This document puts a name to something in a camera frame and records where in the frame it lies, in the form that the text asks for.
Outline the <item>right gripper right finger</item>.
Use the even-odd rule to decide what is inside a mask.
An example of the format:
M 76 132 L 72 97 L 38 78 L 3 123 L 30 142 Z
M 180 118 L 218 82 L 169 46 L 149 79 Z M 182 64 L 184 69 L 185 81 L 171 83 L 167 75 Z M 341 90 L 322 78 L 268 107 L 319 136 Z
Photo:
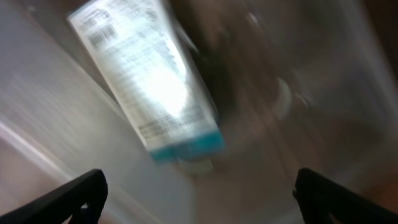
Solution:
M 298 170 L 293 196 L 305 223 L 397 223 L 396 213 L 308 168 Z

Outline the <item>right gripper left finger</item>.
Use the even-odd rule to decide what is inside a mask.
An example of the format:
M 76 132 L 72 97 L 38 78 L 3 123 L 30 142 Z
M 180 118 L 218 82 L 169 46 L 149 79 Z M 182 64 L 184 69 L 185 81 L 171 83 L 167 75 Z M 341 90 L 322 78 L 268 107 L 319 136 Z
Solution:
M 107 197 L 106 177 L 93 169 L 2 215 L 1 223 L 98 223 Z

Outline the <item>clear plastic container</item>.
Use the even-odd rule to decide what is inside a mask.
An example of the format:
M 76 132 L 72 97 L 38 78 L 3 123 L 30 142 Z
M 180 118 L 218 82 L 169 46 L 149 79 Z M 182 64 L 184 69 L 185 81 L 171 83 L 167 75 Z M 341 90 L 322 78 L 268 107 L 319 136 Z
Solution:
M 397 209 L 397 82 L 368 1 L 164 1 L 222 151 L 146 152 L 68 23 L 81 1 L 1 2 L 1 212 L 101 169 L 102 222 L 301 223 L 309 167 Z

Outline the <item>white and teal box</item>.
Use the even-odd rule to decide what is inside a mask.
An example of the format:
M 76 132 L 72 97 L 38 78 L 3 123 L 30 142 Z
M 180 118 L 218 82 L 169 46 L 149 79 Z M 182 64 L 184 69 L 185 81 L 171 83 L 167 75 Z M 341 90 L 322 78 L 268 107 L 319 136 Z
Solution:
M 224 148 L 216 108 L 166 1 L 89 1 L 68 21 L 153 159 Z

